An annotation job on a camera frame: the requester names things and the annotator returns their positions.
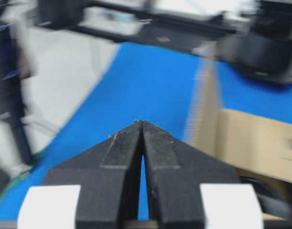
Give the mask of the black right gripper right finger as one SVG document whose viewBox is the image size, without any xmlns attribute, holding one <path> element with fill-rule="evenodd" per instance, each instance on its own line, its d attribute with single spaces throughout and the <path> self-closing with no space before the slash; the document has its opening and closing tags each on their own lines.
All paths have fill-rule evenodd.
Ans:
<svg viewBox="0 0 292 229">
<path fill-rule="evenodd" d="M 231 165 L 142 123 L 147 179 L 161 229 L 205 227 L 200 184 L 241 184 Z"/>
</svg>

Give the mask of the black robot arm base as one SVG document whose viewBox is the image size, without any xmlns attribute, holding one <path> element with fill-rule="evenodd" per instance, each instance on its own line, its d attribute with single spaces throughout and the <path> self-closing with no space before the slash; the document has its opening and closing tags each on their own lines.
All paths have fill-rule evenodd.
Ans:
<svg viewBox="0 0 292 229">
<path fill-rule="evenodd" d="M 292 0 L 259 0 L 245 30 L 217 42 L 217 57 L 243 76 L 292 84 Z"/>
</svg>

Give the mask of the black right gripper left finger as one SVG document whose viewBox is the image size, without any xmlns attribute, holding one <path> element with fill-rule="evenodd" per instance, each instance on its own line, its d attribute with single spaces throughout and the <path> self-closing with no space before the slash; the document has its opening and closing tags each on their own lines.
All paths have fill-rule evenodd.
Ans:
<svg viewBox="0 0 292 229">
<path fill-rule="evenodd" d="M 142 122 L 48 170 L 30 187 L 20 229 L 117 229 L 137 214 Z"/>
</svg>

